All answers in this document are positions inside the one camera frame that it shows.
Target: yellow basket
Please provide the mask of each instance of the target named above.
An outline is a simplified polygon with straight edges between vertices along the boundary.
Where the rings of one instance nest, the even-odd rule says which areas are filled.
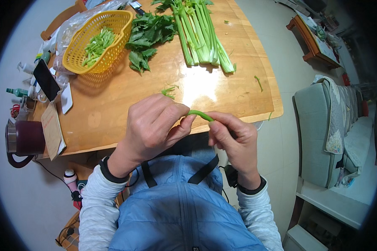
[[[132,21],[133,14],[126,10],[104,11],[91,17],[75,33],[70,45],[65,50],[62,61],[64,67],[76,74],[101,73],[106,71],[129,40]],[[93,66],[89,68],[88,66],[82,66],[82,62],[86,58],[85,47],[93,36],[101,32],[104,26],[113,29],[116,35],[115,40],[106,48]]]

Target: black wristband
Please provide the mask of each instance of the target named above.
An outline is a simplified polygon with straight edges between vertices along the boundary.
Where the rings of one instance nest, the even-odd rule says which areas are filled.
[[[108,181],[113,182],[113,183],[127,182],[127,180],[129,180],[129,175],[127,175],[124,178],[117,178],[113,176],[113,174],[111,174],[108,168],[108,159],[109,159],[109,156],[106,156],[103,160],[99,161],[99,165],[101,166],[101,171],[102,171],[103,176],[105,176],[105,178]]]
[[[266,180],[263,179],[260,175],[260,178],[261,178],[261,183],[260,183],[260,186],[254,190],[249,190],[247,188],[244,188],[242,187],[239,183],[238,183],[238,188],[239,190],[244,193],[244,194],[248,194],[248,195],[254,195],[254,194],[257,194],[259,193],[266,185]]]

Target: chair backrest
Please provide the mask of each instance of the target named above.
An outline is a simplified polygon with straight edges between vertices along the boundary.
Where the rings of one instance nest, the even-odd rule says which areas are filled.
[[[78,12],[84,12],[86,11],[87,8],[85,7],[85,4],[82,2],[82,0],[77,0],[75,2],[75,5],[71,6],[70,8],[66,9],[65,11],[63,11],[62,13],[60,13],[53,21],[52,23],[48,26],[48,28],[45,30],[45,31],[42,31],[42,33],[40,34],[40,37],[43,39],[43,40],[49,40],[52,35],[53,32],[55,32],[55,30],[57,28],[59,28],[63,23],[64,21],[66,21],[67,19],[69,19],[70,17],[72,17],[74,14],[78,13]]]

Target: pink thermos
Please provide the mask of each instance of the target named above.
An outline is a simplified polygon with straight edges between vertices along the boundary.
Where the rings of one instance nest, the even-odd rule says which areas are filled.
[[[67,169],[64,172],[64,182],[71,189],[71,192],[78,191],[77,189],[77,175],[73,169]]]

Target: white sleeve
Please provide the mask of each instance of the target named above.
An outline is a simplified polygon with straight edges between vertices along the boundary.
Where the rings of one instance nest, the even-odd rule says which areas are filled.
[[[79,251],[109,249],[120,215],[115,198],[126,183],[113,183],[103,176],[99,165],[94,168],[81,194]]]
[[[283,251],[281,235],[274,222],[274,213],[271,211],[268,183],[258,193],[248,195],[237,189],[239,213],[247,229],[254,234],[269,251]]]

